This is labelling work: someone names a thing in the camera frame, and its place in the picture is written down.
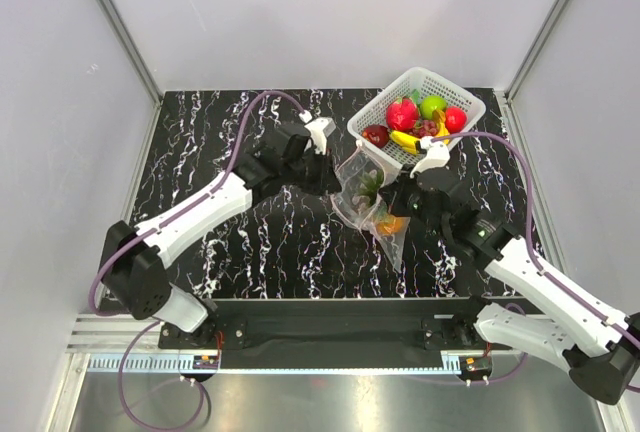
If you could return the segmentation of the clear pink-dotted zip bag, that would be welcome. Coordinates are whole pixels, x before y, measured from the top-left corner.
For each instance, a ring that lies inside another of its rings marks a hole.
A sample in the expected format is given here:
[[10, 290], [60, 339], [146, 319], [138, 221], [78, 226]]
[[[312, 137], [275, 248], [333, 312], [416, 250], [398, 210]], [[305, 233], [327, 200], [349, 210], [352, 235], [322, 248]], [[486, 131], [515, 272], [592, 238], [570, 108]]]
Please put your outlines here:
[[336, 177], [342, 189], [331, 195], [334, 212], [347, 227], [370, 233], [392, 269], [400, 272], [409, 219], [393, 215], [380, 195], [386, 180], [397, 177], [396, 171], [389, 174], [358, 141], [355, 151], [337, 168]]

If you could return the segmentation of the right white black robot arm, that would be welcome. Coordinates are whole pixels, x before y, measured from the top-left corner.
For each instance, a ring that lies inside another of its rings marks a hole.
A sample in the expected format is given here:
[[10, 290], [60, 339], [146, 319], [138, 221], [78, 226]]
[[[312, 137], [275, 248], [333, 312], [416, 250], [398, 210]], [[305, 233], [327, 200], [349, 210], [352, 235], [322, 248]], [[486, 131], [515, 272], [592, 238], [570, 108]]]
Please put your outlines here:
[[538, 255], [506, 220], [481, 209], [467, 185], [445, 169], [400, 176], [381, 197], [392, 215], [424, 225], [491, 277], [518, 291], [547, 316], [541, 322], [489, 299], [454, 323], [466, 348], [506, 345], [567, 373], [592, 399], [616, 405], [633, 391], [639, 370], [639, 316], [596, 298]]

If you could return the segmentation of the orange toy pineapple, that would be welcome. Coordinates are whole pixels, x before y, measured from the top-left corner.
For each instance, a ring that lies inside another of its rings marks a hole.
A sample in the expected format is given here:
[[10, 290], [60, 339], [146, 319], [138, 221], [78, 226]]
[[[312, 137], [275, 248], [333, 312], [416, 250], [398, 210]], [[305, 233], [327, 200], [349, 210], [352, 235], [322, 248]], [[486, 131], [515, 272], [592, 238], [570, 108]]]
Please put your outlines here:
[[364, 228], [372, 228], [381, 237], [391, 237], [403, 231], [407, 221], [389, 212], [389, 207], [379, 194], [383, 181], [384, 174], [380, 170], [363, 172], [352, 202]]

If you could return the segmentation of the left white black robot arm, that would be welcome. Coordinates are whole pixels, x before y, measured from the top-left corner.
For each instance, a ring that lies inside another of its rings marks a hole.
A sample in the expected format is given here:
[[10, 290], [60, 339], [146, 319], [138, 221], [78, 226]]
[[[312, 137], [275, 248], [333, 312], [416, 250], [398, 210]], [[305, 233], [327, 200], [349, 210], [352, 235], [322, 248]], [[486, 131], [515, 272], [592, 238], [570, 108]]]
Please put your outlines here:
[[172, 284], [168, 268], [208, 232], [293, 186], [318, 197], [338, 193], [328, 138], [330, 118], [286, 123], [254, 147], [233, 156], [229, 169], [168, 211], [135, 226], [112, 225], [105, 237], [99, 281], [136, 320], [176, 326], [196, 348], [215, 338], [212, 312]]

